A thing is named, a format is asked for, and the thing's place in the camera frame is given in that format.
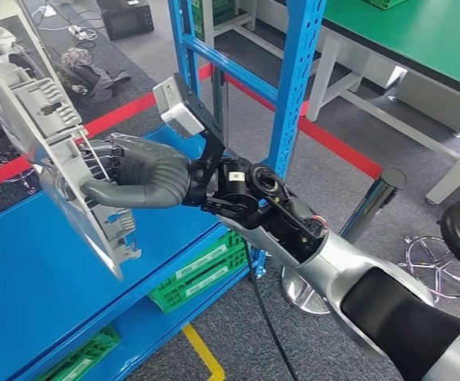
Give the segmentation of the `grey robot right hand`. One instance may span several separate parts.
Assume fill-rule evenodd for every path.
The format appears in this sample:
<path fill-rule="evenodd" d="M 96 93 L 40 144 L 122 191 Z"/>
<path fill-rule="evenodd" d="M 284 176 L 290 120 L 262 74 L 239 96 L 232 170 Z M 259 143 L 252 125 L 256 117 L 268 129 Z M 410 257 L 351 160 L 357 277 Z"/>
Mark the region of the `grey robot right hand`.
<path fill-rule="evenodd" d="M 91 144 L 109 179 L 90 179 L 80 189 L 101 205 L 166 209 L 188 193 L 191 162 L 175 148 L 122 133 Z"/>

